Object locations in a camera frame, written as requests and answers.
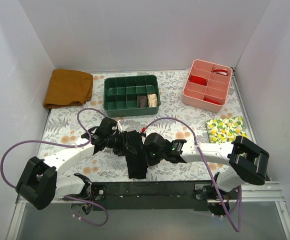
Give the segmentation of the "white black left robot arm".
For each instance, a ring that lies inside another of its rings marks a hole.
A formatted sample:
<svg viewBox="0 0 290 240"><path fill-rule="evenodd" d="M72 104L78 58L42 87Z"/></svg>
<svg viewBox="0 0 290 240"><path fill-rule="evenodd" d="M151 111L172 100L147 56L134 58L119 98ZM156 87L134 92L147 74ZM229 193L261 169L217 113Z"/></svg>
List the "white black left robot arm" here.
<svg viewBox="0 0 290 240"><path fill-rule="evenodd" d="M36 209L46 208L54 199L74 197L89 200L92 197L92 181L80 174L63 174L79 161L88 158L106 147L122 146L121 132L111 130L102 134L83 134L69 147L39 159L34 156L28 160L15 187L16 192Z"/></svg>

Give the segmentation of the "black underwear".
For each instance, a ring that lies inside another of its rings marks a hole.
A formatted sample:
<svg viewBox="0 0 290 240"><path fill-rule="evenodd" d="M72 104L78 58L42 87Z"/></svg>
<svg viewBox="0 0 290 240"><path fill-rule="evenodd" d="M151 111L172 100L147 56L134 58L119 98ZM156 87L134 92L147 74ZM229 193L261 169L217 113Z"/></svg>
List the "black underwear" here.
<svg viewBox="0 0 290 240"><path fill-rule="evenodd" d="M124 131L122 133L121 152L126 158L128 177L138 180L145 179L148 165L143 150L142 135L135 130Z"/></svg>

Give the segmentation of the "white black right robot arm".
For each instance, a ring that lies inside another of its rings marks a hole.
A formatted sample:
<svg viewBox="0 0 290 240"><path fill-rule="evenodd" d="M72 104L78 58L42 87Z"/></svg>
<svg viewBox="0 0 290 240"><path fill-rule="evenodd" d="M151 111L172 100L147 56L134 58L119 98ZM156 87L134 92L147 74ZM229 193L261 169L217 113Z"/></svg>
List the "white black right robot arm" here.
<svg viewBox="0 0 290 240"><path fill-rule="evenodd" d="M173 164L203 162L223 164L229 168L216 174L211 194L224 198L231 190L245 183L262 186L265 184L270 154L244 136L232 142L202 143L199 149L184 139L168 141L157 133L149 134L143 149L150 166L161 160Z"/></svg>

